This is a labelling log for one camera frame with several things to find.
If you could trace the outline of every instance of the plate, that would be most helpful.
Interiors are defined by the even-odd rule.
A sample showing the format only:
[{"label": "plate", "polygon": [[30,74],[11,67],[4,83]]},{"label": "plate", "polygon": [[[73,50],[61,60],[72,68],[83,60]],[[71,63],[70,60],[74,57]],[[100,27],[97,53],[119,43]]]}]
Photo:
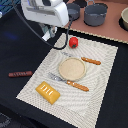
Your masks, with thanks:
[{"label": "plate", "polygon": [[66,80],[77,81],[86,73],[85,62],[78,58],[69,57],[60,63],[59,73]]}]

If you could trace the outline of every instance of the black table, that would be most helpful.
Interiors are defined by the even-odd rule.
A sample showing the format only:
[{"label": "black table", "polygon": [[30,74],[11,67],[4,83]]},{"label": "black table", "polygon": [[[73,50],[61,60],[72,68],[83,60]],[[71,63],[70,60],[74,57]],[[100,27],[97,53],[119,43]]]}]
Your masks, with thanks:
[{"label": "black table", "polygon": [[[27,22],[43,35],[37,23]],[[66,30],[59,28],[56,36],[48,41],[55,44],[62,33],[66,33]],[[69,34],[118,47],[96,128],[128,128],[128,45],[71,30]],[[35,72],[50,49],[25,26],[14,10],[0,19],[0,104],[49,128],[75,128],[16,99],[30,77],[8,77],[9,72]]]}]

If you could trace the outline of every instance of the fork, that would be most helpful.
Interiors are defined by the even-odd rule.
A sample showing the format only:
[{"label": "fork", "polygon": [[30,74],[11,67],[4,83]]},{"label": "fork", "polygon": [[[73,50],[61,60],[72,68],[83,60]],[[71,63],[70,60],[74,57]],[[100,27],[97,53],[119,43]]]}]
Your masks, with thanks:
[{"label": "fork", "polygon": [[73,86],[73,87],[76,87],[76,88],[78,88],[78,89],[81,89],[81,90],[83,90],[83,91],[89,91],[89,89],[88,89],[87,87],[85,87],[85,86],[83,86],[83,85],[80,85],[80,84],[77,84],[77,83],[75,83],[75,82],[69,81],[69,80],[63,80],[63,79],[61,79],[59,76],[56,76],[56,75],[54,75],[54,74],[51,73],[51,72],[48,73],[48,77],[49,77],[50,79],[52,79],[52,80],[65,82],[66,84],[71,85],[71,86]]}]

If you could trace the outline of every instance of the white placemat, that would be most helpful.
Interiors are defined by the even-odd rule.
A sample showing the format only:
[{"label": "white placemat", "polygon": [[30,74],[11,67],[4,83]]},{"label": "white placemat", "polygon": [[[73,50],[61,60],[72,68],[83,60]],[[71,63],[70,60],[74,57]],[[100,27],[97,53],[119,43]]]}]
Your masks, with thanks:
[{"label": "white placemat", "polygon": [[[62,34],[55,46],[61,47],[65,42],[65,38],[66,35]],[[75,49],[71,49],[69,45],[61,51],[52,49],[20,91],[17,98],[76,127],[94,128],[118,48],[77,38],[79,45]],[[81,91],[66,83],[48,78],[49,72],[60,76],[58,72],[59,63],[68,58],[61,52],[101,61],[101,65],[85,62],[87,73],[81,80],[77,81],[77,83],[88,87],[89,92]],[[53,105],[35,91],[35,88],[43,81],[46,81],[61,94]]]}]

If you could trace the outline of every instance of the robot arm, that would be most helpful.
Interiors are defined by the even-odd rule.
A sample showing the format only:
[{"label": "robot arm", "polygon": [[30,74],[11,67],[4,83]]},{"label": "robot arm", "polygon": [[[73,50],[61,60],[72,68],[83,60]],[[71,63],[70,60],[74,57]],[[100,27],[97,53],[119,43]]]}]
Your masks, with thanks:
[{"label": "robot arm", "polygon": [[55,36],[57,27],[64,27],[69,22],[63,0],[21,0],[21,6],[27,20],[39,23],[45,41]]}]

